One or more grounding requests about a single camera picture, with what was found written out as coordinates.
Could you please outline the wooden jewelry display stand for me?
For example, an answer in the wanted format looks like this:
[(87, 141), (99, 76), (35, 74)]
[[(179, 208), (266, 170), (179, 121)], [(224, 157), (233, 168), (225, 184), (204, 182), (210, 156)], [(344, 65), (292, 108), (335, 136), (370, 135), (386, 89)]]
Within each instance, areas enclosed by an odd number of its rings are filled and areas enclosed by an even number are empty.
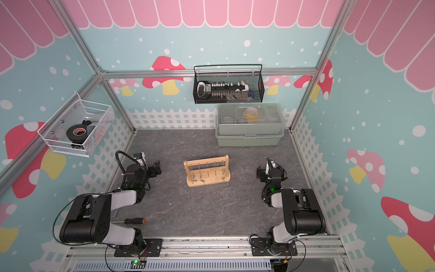
[(199, 187), (229, 182), (231, 179), (229, 162), (228, 155), (184, 161), (187, 185), (189, 187)]

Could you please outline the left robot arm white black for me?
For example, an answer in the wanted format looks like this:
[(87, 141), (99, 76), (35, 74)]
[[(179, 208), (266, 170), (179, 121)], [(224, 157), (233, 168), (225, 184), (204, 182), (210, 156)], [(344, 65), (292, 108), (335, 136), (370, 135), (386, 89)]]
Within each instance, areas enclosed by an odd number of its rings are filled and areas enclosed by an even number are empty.
[(118, 189), (108, 193), (81, 194), (70, 201), (69, 212), (60, 230), (52, 231), (53, 239), (66, 246), (102, 244), (114, 249), (115, 257), (158, 257), (162, 239), (145, 239), (139, 225), (143, 218), (111, 220), (111, 213), (122, 207), (140, 203), (150, 191), (149, 180), (162, 173), (160, 162), (149, 165), (143, 153), (133, 156), (123, 151), (115, 153), (122, 174)]

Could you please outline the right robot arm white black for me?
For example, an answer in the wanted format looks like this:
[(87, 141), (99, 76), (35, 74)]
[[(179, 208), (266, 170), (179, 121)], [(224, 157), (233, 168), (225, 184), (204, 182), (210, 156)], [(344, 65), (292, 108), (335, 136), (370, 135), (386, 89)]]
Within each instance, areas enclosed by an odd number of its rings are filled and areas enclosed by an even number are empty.
[(264, 183), (261, 198), (268, 207), (282, 209), (283, 222), (272, 226), (265, 238), (251, 235), (248, 242), (253, 256), (297, 255), (296, 240), (326, 231), (326, 220), (312, 189), (284, 189), (285, 169), (272, 156), (266, 166), (257, 168), (257, 179)]

